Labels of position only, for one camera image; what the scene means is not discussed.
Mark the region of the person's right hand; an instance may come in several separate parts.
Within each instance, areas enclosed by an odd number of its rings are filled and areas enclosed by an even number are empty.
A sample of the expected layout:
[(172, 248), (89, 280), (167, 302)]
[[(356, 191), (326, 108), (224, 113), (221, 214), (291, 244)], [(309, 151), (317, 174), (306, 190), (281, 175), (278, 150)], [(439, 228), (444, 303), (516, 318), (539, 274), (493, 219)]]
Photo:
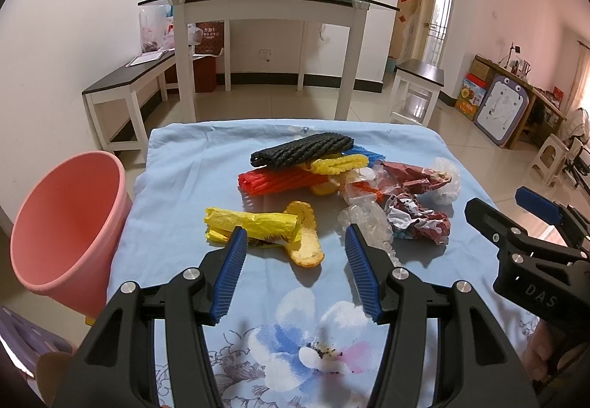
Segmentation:
[(547, 378), (548, 361), (553, 356), (555, 345), (556, 333), (544, 320), (540, 320), (521, 357), (523, 367), (532, 381), (544, 381)]

